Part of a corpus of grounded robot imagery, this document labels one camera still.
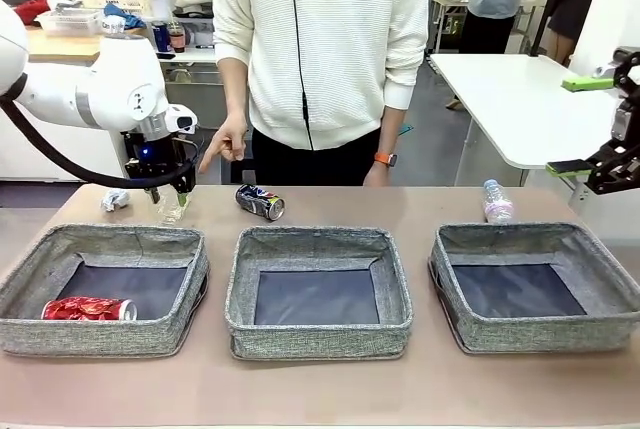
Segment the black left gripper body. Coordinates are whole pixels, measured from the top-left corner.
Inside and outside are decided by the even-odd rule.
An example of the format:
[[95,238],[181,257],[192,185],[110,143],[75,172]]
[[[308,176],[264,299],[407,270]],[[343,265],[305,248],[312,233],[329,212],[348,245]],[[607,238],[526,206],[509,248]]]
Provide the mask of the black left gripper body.
[[170,134],[155,141],[147,141],[139,133],[123,133],[126,152],[124,168],[131,179],[158,178],[178,172],[169,185],[175,190],[193,190],[196,184],[198,146]]

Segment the person's left hand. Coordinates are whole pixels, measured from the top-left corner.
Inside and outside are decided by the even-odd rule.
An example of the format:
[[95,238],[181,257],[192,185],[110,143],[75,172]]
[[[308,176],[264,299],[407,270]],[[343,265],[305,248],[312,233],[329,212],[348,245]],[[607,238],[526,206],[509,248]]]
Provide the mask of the person's left hand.
[[366,187],[386,187],[390,184],[390,167],[380,162],[374,162],[365,176],[363,185]]

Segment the person's right hand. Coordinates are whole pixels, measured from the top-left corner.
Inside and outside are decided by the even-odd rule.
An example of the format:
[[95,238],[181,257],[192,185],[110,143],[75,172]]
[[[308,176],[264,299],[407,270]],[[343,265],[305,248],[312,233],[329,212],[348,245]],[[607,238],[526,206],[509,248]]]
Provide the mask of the person's right hand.
[[199,172],[205,173],[216,157],[228,162],[239,162],[245,157],[245,135],[248,126],[243,114],[229,115],[213,135],[201,158]]

